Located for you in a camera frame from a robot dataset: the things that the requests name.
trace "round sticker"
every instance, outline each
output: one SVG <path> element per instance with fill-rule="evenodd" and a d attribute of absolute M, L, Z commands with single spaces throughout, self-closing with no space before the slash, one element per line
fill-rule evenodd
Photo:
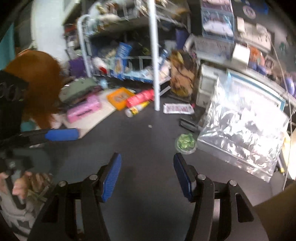
<path fill-rule="evenodd" d="M 255 11 L 250 6 L 243 6 L 244 14 L 250 19 L 254 19 L 256 17 Z"/>

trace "teal curtain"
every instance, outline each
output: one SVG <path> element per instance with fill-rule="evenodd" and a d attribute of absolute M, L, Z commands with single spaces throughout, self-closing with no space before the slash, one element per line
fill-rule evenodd
<path fill-rule="evenodd" d="M 15 58 L 14 24 L 7 30 L 0 42 L 0 70 Z"/>

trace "clear plastic bag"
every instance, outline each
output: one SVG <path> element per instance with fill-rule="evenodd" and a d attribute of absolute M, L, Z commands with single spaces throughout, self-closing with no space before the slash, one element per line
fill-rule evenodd
<path fill-rule="evenodd" d="M 269 182 L 288 120 L 266 92 L 219 76 L 198 148 Z"/>

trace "round clear plastic container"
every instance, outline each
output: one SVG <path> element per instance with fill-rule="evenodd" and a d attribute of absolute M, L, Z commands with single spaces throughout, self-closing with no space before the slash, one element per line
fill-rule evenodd
<path fill-rule="evenodd" d="M 197 140 L 190 134 L 181 134 L 175 141 L 175 147 L 178 152 L 184 155 L 194 153 L 197 148 Z"/>

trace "red object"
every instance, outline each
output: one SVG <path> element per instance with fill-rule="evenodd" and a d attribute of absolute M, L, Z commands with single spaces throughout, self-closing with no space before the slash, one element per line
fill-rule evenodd
<path fill-rule="evenodd" d="M 147 100 L 154 100 L 154 90 L 142 91 L 139 94 L 131 96 L 126 100 L 126 107 L 131 108 L 135 105 L 141 104 Z"/>

